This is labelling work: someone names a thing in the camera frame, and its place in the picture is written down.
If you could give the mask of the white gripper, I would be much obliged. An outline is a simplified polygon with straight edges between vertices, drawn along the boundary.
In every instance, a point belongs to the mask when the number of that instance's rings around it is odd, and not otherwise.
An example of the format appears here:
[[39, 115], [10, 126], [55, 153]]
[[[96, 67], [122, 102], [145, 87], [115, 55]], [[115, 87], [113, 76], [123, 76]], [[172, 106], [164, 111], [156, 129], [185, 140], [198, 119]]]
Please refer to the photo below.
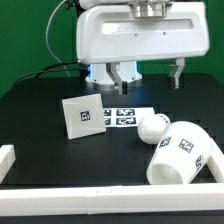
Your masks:
[[78, 18], [76, 49], [85, 64], [107, 63], [119, 94], [127, 93], [127, 82], [118, 62], [177, 58], [168, 77], [178, 89], [184, 58], [203, 56], [209, 49], [205, 4], [175, 2], [163, 18], [136, 18], [128, 4], [92, 7]]

